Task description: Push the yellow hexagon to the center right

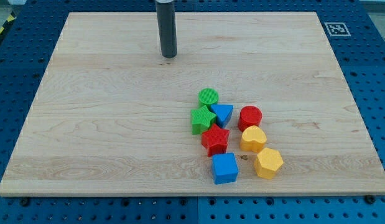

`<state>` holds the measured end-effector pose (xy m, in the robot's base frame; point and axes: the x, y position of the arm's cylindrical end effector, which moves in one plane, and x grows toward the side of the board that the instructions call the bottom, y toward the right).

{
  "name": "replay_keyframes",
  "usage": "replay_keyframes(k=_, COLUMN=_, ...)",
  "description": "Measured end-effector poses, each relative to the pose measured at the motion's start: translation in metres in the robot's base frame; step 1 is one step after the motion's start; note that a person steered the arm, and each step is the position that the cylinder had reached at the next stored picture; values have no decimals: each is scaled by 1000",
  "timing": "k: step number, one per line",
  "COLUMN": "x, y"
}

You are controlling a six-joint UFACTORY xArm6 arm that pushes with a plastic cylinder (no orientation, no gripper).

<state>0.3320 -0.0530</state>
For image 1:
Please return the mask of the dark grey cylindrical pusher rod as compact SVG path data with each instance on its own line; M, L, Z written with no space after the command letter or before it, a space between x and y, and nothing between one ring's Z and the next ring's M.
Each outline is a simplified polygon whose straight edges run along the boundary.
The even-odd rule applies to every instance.
M161 53L165 58L177 55L177 31L173 0L156 0L155 8L160 38Z

